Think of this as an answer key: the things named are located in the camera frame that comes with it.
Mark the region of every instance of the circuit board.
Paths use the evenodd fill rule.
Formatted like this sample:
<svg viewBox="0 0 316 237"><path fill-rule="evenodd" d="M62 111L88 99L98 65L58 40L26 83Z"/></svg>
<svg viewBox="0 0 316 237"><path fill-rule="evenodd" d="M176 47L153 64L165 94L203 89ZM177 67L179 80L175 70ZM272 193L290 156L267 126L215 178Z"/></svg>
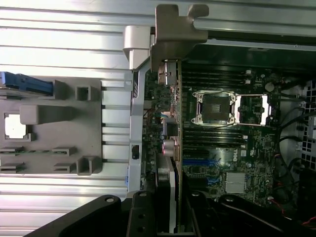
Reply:
<svg viewBox="0 0 316 237"><path fill-rule="evenodd" d="M145 77L145 104L143 116L143 147L146 159L145 170L154 172L155 155L162 152L161 113L170 110L170 88L158 83L157 73L148 71Z"/></svg>
<svg viewBox="0 0 316 237"><path fill-rule="evenodd" d="M268 204L277 152L280 90L278 87L267 88L267 84L281 82L282 75L268 69L234 67L223 71L205 67L192 69L191 65L185 64L181 74L182 84L172 88L159 84L157 74L146 74L145 101L150 102L150 108L144 111L143 127L146 170L154 172L151 164L155 153L161 153L163 140L169 138L161 133L164 119L161 113L169 111L178 123L181 121L178 130L182 133L177 139L182 143L182 167L178 168L181 167L188 176L192 189L205 191L214 199L229 193L258 205ZM201 105L196 95L199 91L203 91L206 98L201 110L206 125L192 122ZM238 107L240 124L209 125L212 123L209 118L224 116L224 113L214 114L209 108L216 101L219 104L228 101L228 97L207 97L217 95L217 92L230 92L235 97L243 95ZM263 106L263 96L266 96L269 108ZM232 112L232 108L229 109L227 114ZM269 116L262 125L260 121L267 110Z"/></svg>
<svg viewBox="0 0 316 237"><path fill-rule="evenodd" d="M182 80L182 167L191 188L205 191L214 199L235 194L258 205L268 204L273 187L280 107L280 90L269 86L281 82L282 75L268 69L234 67L224 71L182 64ZM216 91L244 95L235 110L240 114L239 123L218 122L232 109L225 113L224 103L229 97L224 93L217 96ZM197 101L198 93L204 94L203 100ZM217 97L206 99L205 95ZM267 99L269 108L263 106L263 98ZM260 124L267 110L269 115ZM201 118L204 124L194 123Z"/></svg>

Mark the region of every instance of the cpu socket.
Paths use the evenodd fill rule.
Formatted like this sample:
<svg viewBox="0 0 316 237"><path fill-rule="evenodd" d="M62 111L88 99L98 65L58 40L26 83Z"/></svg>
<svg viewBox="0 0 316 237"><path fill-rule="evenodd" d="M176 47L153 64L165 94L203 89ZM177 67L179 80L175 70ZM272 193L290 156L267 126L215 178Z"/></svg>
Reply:
<svg viewBox="0 0 316 237"><path fill-rule="evenodd" d="M193 96L197 98L197 115L191 120L192 123L206 126L234 124L232 105L236 100L235 93L200 90Z"/></svg>
<svg viewBox="0 0 316 237"><path fill-rule="evenodd" d="M268 103L268 96L261 95L239 95L232 91L212 91L200 90L193 92L192 95L197 99L197 113L191 122L203 126L222 126L222 125L257 125L266 126L267 119L271 114L271 106ZM260 105L254 107L254 113L258 114L258 123L247 123L240 110L242 98L260 98Z"/></svg>

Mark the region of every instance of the chipset heatsink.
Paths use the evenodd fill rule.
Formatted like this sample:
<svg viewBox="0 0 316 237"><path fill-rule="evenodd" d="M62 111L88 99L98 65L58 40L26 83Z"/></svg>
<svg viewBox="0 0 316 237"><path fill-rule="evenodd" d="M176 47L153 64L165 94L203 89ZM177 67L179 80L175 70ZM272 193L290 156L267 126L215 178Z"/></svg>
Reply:
<svg viewBox="0 0 316 237"><path fill-rule="evenodd" d="M246 190L246 174L227 172L225 191L228 194L244 194Z"/></svg>

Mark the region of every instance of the blue pcie slot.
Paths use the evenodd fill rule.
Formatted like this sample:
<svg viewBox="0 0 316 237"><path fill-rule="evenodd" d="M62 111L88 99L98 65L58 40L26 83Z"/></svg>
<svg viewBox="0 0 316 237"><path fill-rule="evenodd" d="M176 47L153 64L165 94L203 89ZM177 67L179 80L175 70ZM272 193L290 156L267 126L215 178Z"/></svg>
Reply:
<svg viewBox="0 0 316 237"><path fill-rule="evenodd" d="M43 95L53 95L53 83L32 78L23 74L0 72L2 85L20 91L29 91Z"/></svg>
<svg viewBox="0 0 316 237"><path fill-rule="evenodd" d="M183 159L183 165L199 165L199 166L212 166L217 164L216 160L211 159Z"/></svg>

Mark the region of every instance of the motherboard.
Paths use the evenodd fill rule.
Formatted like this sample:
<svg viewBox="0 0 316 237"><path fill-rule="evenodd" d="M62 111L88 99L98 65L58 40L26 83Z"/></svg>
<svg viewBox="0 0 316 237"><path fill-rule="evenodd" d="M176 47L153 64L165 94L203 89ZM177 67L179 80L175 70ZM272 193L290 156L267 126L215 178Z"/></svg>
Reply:
<svg viewBox="0 0 316 237"><path fill-rule="evenodd" d="M181 81L174 87L146 74L147 170L155 154L163 153L173 157L192 189L214 199L235 194L266 205L278 146L280 90L274 85L282 74L185 63L177 73ZM169 129L174 124L177 129ZM168 150L171 143L181 145L181 152Z"/></svg>

